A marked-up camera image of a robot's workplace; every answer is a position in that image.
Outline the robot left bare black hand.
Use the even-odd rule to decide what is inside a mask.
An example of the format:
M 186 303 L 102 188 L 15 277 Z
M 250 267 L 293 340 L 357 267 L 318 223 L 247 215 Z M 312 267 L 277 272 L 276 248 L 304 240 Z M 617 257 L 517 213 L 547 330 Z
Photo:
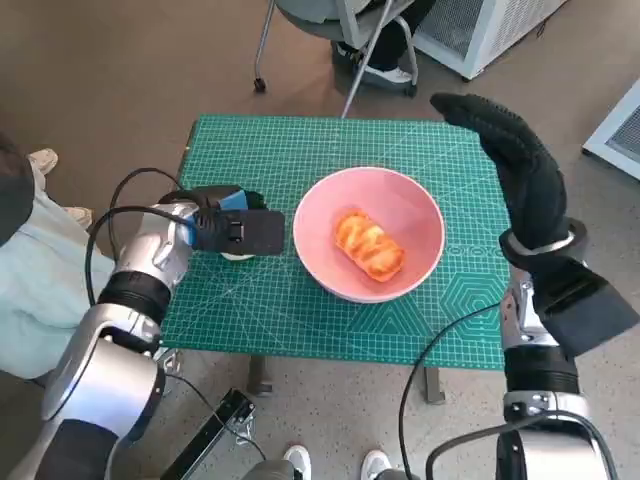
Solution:
M 261 193 L 243 189 L 238 185 L 195 187 L 190 191 L 190 198 L 200 208 L 212 211 L 267 209 Z

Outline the robot right black gloved hand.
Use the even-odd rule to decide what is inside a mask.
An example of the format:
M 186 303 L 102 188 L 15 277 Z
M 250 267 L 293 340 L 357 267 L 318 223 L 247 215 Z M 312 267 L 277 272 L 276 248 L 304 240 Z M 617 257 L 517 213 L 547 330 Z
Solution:
M 436 93 L 430 103 L 447 123 L 478 135 L 496 167 L 511 230 L 521 245 L 535 250 L 569 236 L 563 175 L 523 118 L 474 94 Z

